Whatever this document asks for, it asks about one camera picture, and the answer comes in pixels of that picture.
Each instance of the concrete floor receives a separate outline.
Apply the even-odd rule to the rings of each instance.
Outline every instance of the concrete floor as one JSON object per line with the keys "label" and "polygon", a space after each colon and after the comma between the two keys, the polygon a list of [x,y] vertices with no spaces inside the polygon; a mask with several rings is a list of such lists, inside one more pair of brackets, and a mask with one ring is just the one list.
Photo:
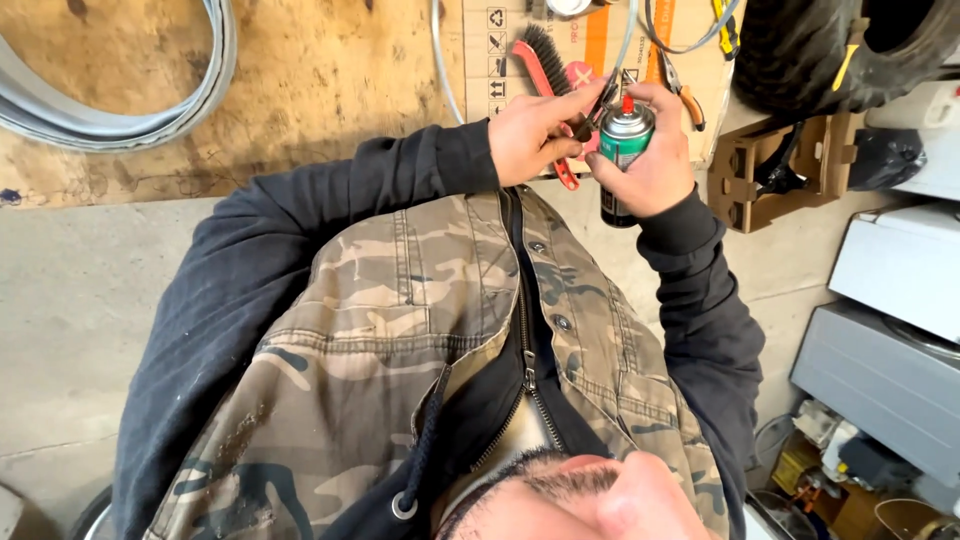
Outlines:
{"label": "concrete floor", "polygon": [[[724,128],[754,118],[732,103]],[[698,175],[703,188],[706,174]],[[659,329],[657,275],[636,254],[636,230],[600,221],[597,184],[535,189]],[[812,309],[832,298],[825,284],[850,216],[886,201],[849,193],[756,233],[728,233],[740,295],[767,334],[761,423],[795,399],[787,376]],[[14,539],[62,537],[109,484],[127,385],[157,299],[215,202],[0,210],[0,484],[28,499]]]}

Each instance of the black tire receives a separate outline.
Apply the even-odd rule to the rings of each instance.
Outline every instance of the black tire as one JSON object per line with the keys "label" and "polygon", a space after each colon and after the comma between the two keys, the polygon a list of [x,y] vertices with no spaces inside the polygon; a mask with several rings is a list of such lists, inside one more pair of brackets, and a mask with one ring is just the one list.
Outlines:
{"label": "black tire", "polygon": [[[113,523],[109,516],[101,519],[105,512],[109,512],[110,502],[113,500],[113,486],[109,485],[106,489],[97,494],[93,501],[86,506],[86,509],[66,535],[66,540],[108,540],[116,537],[113,529]],[[91,529],[99,526],[100,533],[91,536]]]}
{"label": "black tire", "polygon": [[[851,22],[871,17],[843,84]],[[861,112],[931,77],[960,43],[958,0],[750,0],[733,82],[745,102],[788,117]]]}

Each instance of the spray can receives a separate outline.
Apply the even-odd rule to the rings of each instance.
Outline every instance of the spray can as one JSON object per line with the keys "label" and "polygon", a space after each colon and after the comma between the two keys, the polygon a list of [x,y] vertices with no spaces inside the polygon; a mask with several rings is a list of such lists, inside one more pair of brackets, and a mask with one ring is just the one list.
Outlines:
{"label": "spray can", "polygon": [[[654,112],[630,96],[611,107],[600,122],[600,153],[621,171],[643,154],[654,134]],[[600,217],[618,229],[636,225],[636,218],[623,208],[606,188],[600,186]]]}

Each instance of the rubber door seal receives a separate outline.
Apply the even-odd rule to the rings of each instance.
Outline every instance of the rubber door seal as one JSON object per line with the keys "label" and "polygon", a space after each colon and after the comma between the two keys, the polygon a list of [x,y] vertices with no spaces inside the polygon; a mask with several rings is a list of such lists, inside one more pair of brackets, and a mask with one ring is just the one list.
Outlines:
{"label": "rubber door seal", "polygon": [[186,135],[223,100],[237,57],[229,0],[204,0],[213,51],[204,80],[163,112],[127,116],[92,109],[40,79],[0,37],[0,126],[33,140],[83,152],[129,152]]}

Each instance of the camouflage jacket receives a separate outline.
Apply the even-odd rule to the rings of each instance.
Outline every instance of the camouflage jacket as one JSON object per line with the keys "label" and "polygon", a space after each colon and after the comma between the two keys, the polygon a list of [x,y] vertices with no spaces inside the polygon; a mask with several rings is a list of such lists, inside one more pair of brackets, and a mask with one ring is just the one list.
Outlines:
{"label": "camouflage jacket", "polygon": [[[710,223],[715,252],[722,228]],[[725,483],[740,474],[724,463],[721,475],[656,338],[561,216],[525,187],[383,213],[327,241],[299,297],[195,437],[143,537],[426,537],[429,512],[402,527],[372,516],[392,517],[441,373],[444,412],[456,410],[500,358],[519,357],[511,342],[524,298],[549,327],[543,345],[557,395],[601,451],[658,455],[704,523],[731,537],[741,508],[728,508]],[[566,448],[584,437],[564,435],[556,414],[555,444],[597,453]],[[457,456],[452,468],[465,472],[484,447],[454,450],[463,424],[448,423],[435,452]],[[426,493],[450,481],[435,480],[443,467]]]}

